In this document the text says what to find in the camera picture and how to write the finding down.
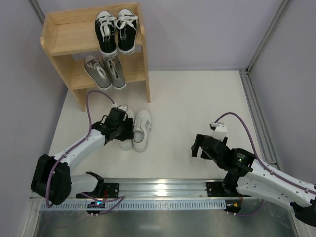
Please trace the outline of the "white sneaker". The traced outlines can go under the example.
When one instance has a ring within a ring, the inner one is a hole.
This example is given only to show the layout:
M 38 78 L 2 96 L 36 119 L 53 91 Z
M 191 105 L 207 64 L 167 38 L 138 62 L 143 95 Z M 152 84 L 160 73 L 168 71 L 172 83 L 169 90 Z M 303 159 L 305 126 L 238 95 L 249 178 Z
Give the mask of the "white sneaker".
M 135 120 L 135 113 L 129 106 L 127 110 L 127 117 L 132 118 L 132 121 Z M 133 141 L 131 139 L 120 141 L 120 145 L 123 150 L 128 151 L 133 148 Z
M 133 127 L 134 139 L 133 147 L 137 152 L 144 152 L 148 146 L 149 133 L 152 129 L 151 115 L 147 110 L 140 110 Z

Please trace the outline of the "grey canvas sneaker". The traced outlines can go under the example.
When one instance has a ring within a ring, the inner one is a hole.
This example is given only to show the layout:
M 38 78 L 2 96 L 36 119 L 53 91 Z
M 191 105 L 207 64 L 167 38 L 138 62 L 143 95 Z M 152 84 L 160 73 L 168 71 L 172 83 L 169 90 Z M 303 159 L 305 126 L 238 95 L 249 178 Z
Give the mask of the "grey canvas sneaker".
M 102 61 L 111 78 L 114 89 L 124 89 L 126 87 L 126 80 L 123 74 L 120 59 L 117 56 L 111 58 L 103 56 Z
M 84 60 L 84 70 L 100 90 L 108 90 L 112 87 L 108 73 L 102 66 L 100 60 L 95 56 L 86 56 Z

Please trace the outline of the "black canvas sneaker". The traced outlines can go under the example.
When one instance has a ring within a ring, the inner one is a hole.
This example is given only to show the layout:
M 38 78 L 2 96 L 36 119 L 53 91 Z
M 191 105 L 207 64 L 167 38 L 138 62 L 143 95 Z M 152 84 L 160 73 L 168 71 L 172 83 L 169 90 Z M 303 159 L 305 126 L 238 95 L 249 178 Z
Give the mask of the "black canvas sneaker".
M 99 48 L 104 57 L 112 58 L 117 55 L 115 42 L 116 18 L 108 11 L 101 11 L 95 18 L 94 30 Z
M 115 21 L 118 30 L 118 49 L 123 55 L 131 55 L 136 49 L 138 16 L 129 9 L 122 9 Z

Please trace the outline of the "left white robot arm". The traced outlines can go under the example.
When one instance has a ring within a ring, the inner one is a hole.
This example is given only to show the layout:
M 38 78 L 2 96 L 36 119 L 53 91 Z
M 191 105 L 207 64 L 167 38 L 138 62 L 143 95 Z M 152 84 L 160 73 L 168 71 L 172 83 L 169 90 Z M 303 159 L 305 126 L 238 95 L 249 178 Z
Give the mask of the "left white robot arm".
M 40 156 L 31 181 L 31 190 L 46 198 L 48 205 L 60 205 L 68 196 L 73 195 L 78 198 L 101 198 L 106 190 L 102 176 L 90 171 L 73 176 L 72 171 L 107 143 L 133 138 L 132 110 L 127 105 L 111 108 L 106 119 L 94 123 L 89 134 L 80 141 L 53 156 Z

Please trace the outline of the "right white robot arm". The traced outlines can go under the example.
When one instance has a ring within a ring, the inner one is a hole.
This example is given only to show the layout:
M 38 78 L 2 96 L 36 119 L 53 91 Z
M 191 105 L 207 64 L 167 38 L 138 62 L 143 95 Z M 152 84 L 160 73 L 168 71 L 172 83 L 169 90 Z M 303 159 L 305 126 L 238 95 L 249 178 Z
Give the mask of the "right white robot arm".
M 212 160 L 226 176 L 223 191 L 230 197 L 252 196 L 274 203 L 312 227 L 316 225 L 316 186 L 298 180 L 268 165 L 245 149 L 230 149 L 224 141 L 197 134 L 192 156 L 202 150 L 203 159 Z

